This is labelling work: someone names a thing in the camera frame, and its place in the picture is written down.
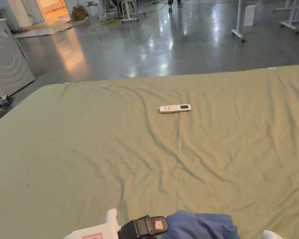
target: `cable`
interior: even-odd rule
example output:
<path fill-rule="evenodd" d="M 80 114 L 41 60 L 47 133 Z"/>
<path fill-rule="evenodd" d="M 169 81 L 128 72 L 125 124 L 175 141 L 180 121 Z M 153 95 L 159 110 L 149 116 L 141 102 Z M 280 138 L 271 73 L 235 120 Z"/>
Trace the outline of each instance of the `cable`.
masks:
<path fill-rule="evenodd" d="M 209 3 L 196 3 L 196 4 L 183 4 L 183 5 L 192 6 L 192 5 L 208 5 L 208 4 L 223 4 L 223 3 L 236 3 L 236 2 L 209 2 Z"/>
<path fill-rule="evenodd" d="M 2 98 L 0 97 L 0 102 L 2 102 L 2 103 L 0 104 L 0 109 L 7 108 L 7 107 L 11 107 L 10 105 L 11 105 L 11 103 L 13 102 L 13 100 L 14 100 L 14 97 L 9 97 L 9 96 L 7 96 L 5 99 L 2 99 Z"/>
<path fill-rule="evenodd" d="M 100 30 L 105 30 L 105 29 L 108 29 L 109 26 L 98 26 L 98 27 L 95 27 L 95 28 L 91 28 L 90 31 L 100 31 Z"/>
<path fill-rule="evenodd" d="M 158 10 L 155 10 L 155 11 L 151 11 L 151 12 L 145 12 L 145 13 L 152 13 L 152 12 L 158 12 L 159 10 L 162 10 L 163 8 L 165 8 L 166 6 L 168 6 L 168 4 L 164 5 L 163 7 L 161 7 L 160 9 Z"/>

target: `polished floor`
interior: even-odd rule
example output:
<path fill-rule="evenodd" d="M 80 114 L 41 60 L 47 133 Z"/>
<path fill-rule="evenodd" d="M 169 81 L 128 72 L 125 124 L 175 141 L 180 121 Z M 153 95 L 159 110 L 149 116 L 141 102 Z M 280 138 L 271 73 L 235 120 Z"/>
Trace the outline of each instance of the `polished floor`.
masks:
<path fill-rule="evenodd" d="M 258 9 L 256 26 L 242 27 L 245 43 L 231 33 L 237 0 L 184 1 L 180 9 L 173 4 L 172 13 L 150 4 L 139 22 L 104 29 L 86 21 L 52 36 L 20 39 L 36 80 L 14 94 L 14 105 L 48 84 L 299 64 L 299 35 L 278 24 L 289 12 L 271 12 L 284 2 L 249 2 Z"/>

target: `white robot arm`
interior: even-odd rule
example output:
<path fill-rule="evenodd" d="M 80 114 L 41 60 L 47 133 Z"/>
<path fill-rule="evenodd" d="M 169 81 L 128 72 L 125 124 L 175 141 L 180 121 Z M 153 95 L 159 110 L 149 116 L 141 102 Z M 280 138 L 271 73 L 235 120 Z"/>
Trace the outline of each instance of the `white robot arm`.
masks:
<path fill-rule="evenodd" d="M 168 230 L 165 217 L 149 215 L 132 220 L 124 226 L 117 223 L 117 211 L 107 212 L 105 224 L 73 231 L 64 239 L 156 239 Z"/>
<path fill-rule="evenodd" d="M 281 236 L 279 236 L 278 234 L 275 234 L 272 231 L 264 231 L 264 239 L 283 239 Z"/>

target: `blue towel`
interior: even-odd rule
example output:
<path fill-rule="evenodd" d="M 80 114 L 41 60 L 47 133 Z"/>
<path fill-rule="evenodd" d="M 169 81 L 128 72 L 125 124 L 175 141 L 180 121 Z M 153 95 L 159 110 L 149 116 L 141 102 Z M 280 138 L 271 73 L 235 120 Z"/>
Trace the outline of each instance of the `blue towel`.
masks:
<path fill-rule="evenodd" d="M 230 215 L 177 211 L 166 219 L 166 239 L 239 239 Z"/>

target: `remote control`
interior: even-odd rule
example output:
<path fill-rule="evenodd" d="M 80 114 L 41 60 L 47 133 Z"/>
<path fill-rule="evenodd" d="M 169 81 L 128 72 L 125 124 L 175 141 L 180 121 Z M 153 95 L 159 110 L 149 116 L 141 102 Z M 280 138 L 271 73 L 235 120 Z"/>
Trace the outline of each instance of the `remote control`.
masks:
<path fill-rule="evenodd" d="M 166 105 L 161 106 L 159 108 L 161 113 L 173 113 L 173 112 L 180 112 L 180 111 L 189 111 L 192 108 L 190 105 Z"/>

